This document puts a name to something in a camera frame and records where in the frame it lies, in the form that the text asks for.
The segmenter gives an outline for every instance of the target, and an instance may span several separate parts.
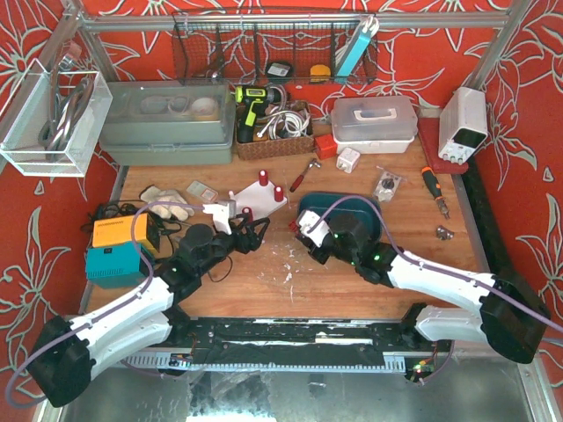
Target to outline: cable organizer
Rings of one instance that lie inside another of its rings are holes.
[[[335,55],[366,14],[335,10],[270,7],[240,14],[237,9],[197,9],[173,14],[172,51],[182,84],[264,84],[271,62],[288,62],[291,75],[275,82],[310,84],[311,67],[325,65],[335,79]],[[372,38],[350,76],[340,83],[369,84],[377,77],[377,36]]]

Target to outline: white box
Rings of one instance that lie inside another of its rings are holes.
[[[458,88],[440,114],[438,156],[445,161],[463,164],[486,136],[485,93]]]
[[[340,152],[340,155],[336,159],[336,167],[345,173],[351,173],[355,169],[355,166],[358,165],[359,161],[360,153],[346,147]]]
[[[402,153],[418,133],[405,96],[337,99],[331,117],[339,153],[346,147],[362,154]]]

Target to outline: white block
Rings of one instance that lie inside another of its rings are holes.
[[[237,202],[237,214],[241,214],[244,207],[249,207],[254,220],[259,220],[268,217],[288,203],[288,198],[285,196],[281,202],[274,200],[274,188],[272,182],[267,182],[266,186],[261,186],[260,182],[254,182],[236,195],[229,192],[229,196]]]
[[[360,161],[360,153],[351,148],[344,148],[342,152],[338,155],[336,160],[336,167],[345,173],[351,173],[355,166],[358,165]]]

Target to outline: clear acrylic box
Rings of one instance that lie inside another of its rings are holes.
[[[27,98],[14,125],[0,143],[0,154],[24,176],[84,177],[112,103],[112,94],[104,77],[96,70],[60,73],[60,79],[69,81],[67,85],[61,86],[61,89],[74,88],[86,75],[94,78],[94,88],[84,115],[77,122],[65,148],[46,151],[40,145],[38,136],[48,119],[50,75],[45,70],[40,74],[29,71],[26,74],[28,77],[38,76],[38,83]]]

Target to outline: cordless drill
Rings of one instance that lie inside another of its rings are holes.
[[[252,142],[257,116],[264,116],[270,103],[279,103],[281,93],[274,88],[259,86],[238,86],[235,90],[235,100],[246,106],[245,112],[238,121],[238,141]]]

